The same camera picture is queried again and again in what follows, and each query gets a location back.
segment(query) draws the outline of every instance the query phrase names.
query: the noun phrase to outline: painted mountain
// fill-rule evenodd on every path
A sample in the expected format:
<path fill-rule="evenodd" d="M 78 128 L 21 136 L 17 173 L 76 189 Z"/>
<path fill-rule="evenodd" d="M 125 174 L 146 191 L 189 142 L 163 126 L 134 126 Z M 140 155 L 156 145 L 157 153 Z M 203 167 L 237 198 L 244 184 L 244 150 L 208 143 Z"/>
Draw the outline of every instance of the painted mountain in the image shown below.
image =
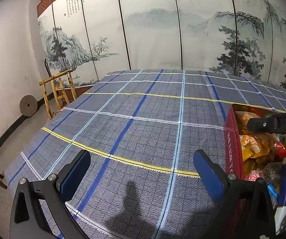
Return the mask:
<path fill-rule="evenodd" d="M 234 1 L 237 33 L 231 0 L 178 0 L 184 68 L 234 74 L 237 58 L 236 75 L 269 79 L 279 85 L 286 83 L 286 9 L 268 4 L 267 0 Z M 169 30 L 174 32 L 178 27 L 176 11 L 153 8 L 134 13 L 126 19 L 125 25 L 129 33 L 135 30 L 136 33 L 149 31 L 160 35 L 163 32 L 167 44 L 178 42 L 175 35 L 169 34 Z M 165 62 L 164 51 L 156 51 L 166 48 L 162 37 L 146 35 L 146 40 L 136 45 L 136 50 L 140 50 L 137 54 L 145 51 L 147 58 L 153 58 L 152 62 L 157 54 Z"/>
<path fill-rule="evenodd" d="M 46 31 L 41 20 L 39 21 L 39 27 L 42 45 L 46 51 L 50 68 L 64 71 L 71 67 L 77 68 L 92 60 L 91 55 L 82 48 L 79 39 L 75 35 L 68 37 L 61 27 L 57 27 L 56 36 L 55 29 Z"/>

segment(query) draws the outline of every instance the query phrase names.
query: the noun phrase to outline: metal screw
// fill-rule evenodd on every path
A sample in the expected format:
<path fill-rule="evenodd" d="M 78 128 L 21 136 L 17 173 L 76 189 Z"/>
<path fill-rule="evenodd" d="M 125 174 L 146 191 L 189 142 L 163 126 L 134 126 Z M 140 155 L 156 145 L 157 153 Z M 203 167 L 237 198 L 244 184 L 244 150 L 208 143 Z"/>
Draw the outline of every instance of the metal screw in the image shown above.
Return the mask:
<path fill-rule="evenodd" d="M 227 177 L 228 177 L 230 180 L 236 180 L 236 178 L 237 178 L 234 173 L 229 173 L 229 174 L 227 175 Z"/>
<path fill-rule="evenodd" d="M 19 180 L 20 184 L 25 184 L 25 182 L 26 182 L 26 178 L 22 178 L 21 180 Z"/>
<path fill-rule="evenodd" d="M 49 181 L 53 181 L 55 178 L 56 178 L 56 175 L 55 175 L 55 174 L 50 174 L 50 175 L 48 176 L 48 180 L 49 180 Z"/>

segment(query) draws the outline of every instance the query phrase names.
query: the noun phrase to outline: white wall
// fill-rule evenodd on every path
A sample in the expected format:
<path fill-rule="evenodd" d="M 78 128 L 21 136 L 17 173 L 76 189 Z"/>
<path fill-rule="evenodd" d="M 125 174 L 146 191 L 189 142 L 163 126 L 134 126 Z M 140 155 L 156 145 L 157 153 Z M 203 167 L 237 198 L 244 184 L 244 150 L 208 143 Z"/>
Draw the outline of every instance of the white wall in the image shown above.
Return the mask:
<path fill-rule="evenodd" d="M 46 77 L 46 71 L 41 71 L 41 76 L 39 69 L 44 52 L 42 56 L 37 44 L 32 43 L 32 37 L 39 34 L 36 32 L 39 29 L 35 30 L 38 1 L 0 2 L 0 136 L 22 115 L 19 103 L 23 96 L 42 98 L 39 81 Z"/>

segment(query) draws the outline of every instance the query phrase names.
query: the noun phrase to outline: gray floor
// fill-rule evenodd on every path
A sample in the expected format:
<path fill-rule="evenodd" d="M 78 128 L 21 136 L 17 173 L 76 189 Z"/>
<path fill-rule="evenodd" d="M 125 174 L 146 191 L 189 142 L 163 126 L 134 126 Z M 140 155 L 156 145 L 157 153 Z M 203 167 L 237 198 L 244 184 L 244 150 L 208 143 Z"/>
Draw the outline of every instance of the gray floor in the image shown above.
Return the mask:
<path fill-rule="evenodd" d="M 52 111 L 56 110 L 55 101 L 50 101 Z M 25 120 L 5 141 L 0 148 L 0 173 L 4 172 L 11 162 L 20 154 L 23 148 L 45 125 L 48 119 L 45 106 L 41 106 L 35 115 Z M 9 222 L 12 208 L 12 195 L 9 189 L 0 187 L 0 235 L 9 238 Z"/>

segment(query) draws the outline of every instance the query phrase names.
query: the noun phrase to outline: blue stripe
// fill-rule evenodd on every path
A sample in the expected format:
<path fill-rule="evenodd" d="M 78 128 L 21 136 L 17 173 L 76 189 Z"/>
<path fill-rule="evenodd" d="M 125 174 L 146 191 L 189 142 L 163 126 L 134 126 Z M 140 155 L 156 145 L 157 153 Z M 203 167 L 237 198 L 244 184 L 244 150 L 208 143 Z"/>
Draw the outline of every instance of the blue stripe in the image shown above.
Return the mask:
<path fill-rule="evenodd" d="M 111 79 L 111 81 L 113 80 L 113 79 L 115 79 L 116 77 L 118 77 L 121 73 L 119 73 L 117 76 L 115 76 L 114 78 L 112 78 Z M 108 83 L 106 83 L 106 84 L 104 84 L 104 85 L 102 85 L 100 88 L 98 88 L 94 93 L 96 93 L 98 90 L 100 90 L 101 88 L 103 88 L 105 85 L 107 85 Z M 83 100 L 77 107 L 76 107 L 76 109 L 78 108 L 78 107 L 80 107 L 83 103 L 85 103 L 89 98 L 91 98 L 91 96 L 92 96 L 92 94 L 90 95 L 90 96 L 88 96 L 85 100 Z M 64 120 L 66 120 L 67 119 L 67 117 L 68 116 L 70 116 L 71 114 L 72 114 L 72 112 L 70 112 L 68 115 L 66 115 L 53 129 L 52 129 L 52 131 L 54 131 L 59 125 L 61 125 L 62 124 L 62 122 L 64 121 Z M 41 141 L 41 143 L 33 150 L 33 152 L 28 156 L 28 160 L 34 155 L 34 153 L 39 149 L 39 147 L 43 144 L 43 142 L 49 137 L 49 135 L 50 135 L 50 133 L 48 133 L 44 138 L 43 138 L 43 140 Z M 9 181 L 9 185 L 10 185 L 10 183 L 13 181 L 13 179 L 19 174 L 19 172 L 22 170 L 22 168 L 24 167 L 24 165 L 26 164 L 26 162 L 24 162 L 23 164 L 22 164 L 22 166 L 19 168 L 19 170 L 14 174 L 14 176 L 10 179 L 10 181 Z"/>
<path fill-rule="evenodd" d="M 257 92 L 260 92 L 260 90 L 257 89 L 257 87 L 255 85 L 253 85 L 253 83 L 248 80 L 248 78 L 244 77 L 243 78 L 249 82 L 249 84 L 257 91 Z M 270 102 L 265 98 L 265 96 L 263 95 L 263 93 L 259 93 L 259 95 L 263 98 L 263 100 L 267 103 L 267 105 L 270 107 L 270 108 L 273 108 L 273 106 L 270 104 Z"/>
<path fill-rule="evenodd" d="M 214 91 L 216 100 L 219 101 L 220 98 L 219 98 L 219 96 L 218 96 L 218 94 L 217 94 L 217 91 L 216 91 L 216 89 L 215 89 L 215 86 L 213 85 L 211 79 L 209 78 L 208 73 L 205 72 L 205 74 L 206 74 L 206 76 L 207 76 L 207 78 L 208 78 L 208 80 L 209 80 L 209 83 L 212 85 L 212 88 L 213 88 L 213 91 Z M 221 112 L 222 112 L 222 115 L 223 115 L 223 119 L 224 119 L 224 121 L 225 121 L 225 120 L 226 120 L 226 113 L 225 113 L 225 110 L 224 110 L 224 108 L 223 108 L 223 104 L 222 104 L 221 102 L 218 102 L 218 105 L 220 106 L 220 109 L 221 109 Z"/>
<path fill-rule="evenodd" d="M 162 69 L 161 72 L 157 75 L 156 79 L 155 79 L 154 82 L 151 84 L 151 86 L 148 88 L 148 90 L 146 91 L 146 93 L 149 93 L 149 92 L 150 92 L 150 90 L 151 90 L 151 89 L 153 88 L 153 86 L 155 85 L 155 81 L 158 80 L 159 76 L 161 75 L 161 73 L 162 73 L 163 71 L 164 71 L 164 69 Z M 147 95 L 144 95 L 143 98 L 141 99 L 141 101 L 139 102 L 138 106 L 136 107 L 136 109 L 135 109 L 135 111 L 134 111 L 134 113 L 133 113 L 133 115 L 132 115 L 133 117 L 135 117 L 135 116 L 138 114 L 138 112 L 139 112 L 139 110 L 140 110 L 142 104 L 143 104 L 144 101 L 146 100 L 146 98 L 147 98 Z M 130 119 L 130 120 L 127 122 L 125 128 L 124 128 L 124 129 L 122 130 L 122 132 L 119 134 L 117 140 L 115 141 L 115 143 L 114 143 L 114 145 L 113 145 L 113 147 L 112 147 L 112 149 L 111 149 L 111 151 L 110 151 L 110 154 L 111 154 L 111 155 L 113 155 L 113 154 L 115 153 L 115 151 L 117 150 L 117 148 L 118 148 L 118 146 L 119 146 L 121 140 L 123 139 L 123 137 L 124 137 L 124 135 L 126 134 L 126 132 L 128 131 L 128 129 L 130 128 L 130 126 L 131 126 L 131 124 L 133 123 L 133 121 L 134 121 L 133 119 Z M 105 170 L 106 170 L 106 168 L 107 168 L 107 166 L 108 166 L 110 160 L 111 160 L 110 158 L 105 159 L 105 161 L 104 161 L 104 163 L 103 163 L 103 165 L 102 165 L 102 167 L 101 167 L 101 169 L 100 169 L 98 175 L 96 176 L 94 182 L 92 183 L 91 187 L 90 187 L 89 190 L 87 191 L 87 193 L 86 193 L 84 199 L 82 200 L 82 202 L 80 203 L 79 207 L 77 208 L 78 211 L 83 211 L 83 209 L 85 208 L 86 204 L 88 203 L 88 201 L 90 200 L 91 196 L 93 195 L 93 193 L 94 193 L 96 187 L 98 186 L 100 180 L 102 179 L 103 174 L 104 174 L 104 172 L 105 172 Z"/>

